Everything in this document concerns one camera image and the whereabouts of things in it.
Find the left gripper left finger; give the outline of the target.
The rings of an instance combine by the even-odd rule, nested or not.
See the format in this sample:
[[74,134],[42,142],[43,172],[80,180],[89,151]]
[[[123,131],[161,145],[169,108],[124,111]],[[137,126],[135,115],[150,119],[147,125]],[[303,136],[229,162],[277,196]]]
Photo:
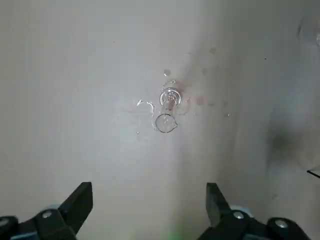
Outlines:
[[57,207],[40,211],[19,222],[13,215],[0,217],[2,240],[76,240],[77,234],[93,209],[91,182],[82,182]]

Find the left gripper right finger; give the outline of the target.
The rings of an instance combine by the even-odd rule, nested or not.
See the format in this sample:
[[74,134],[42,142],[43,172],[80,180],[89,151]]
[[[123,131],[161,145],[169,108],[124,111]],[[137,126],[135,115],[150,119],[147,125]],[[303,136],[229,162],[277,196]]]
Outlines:
[[271,217],[262,223],[240,209],[231,209],[216,183],[206,184],[206,212],[210,226],[200,240],[309,240],[294,221]]

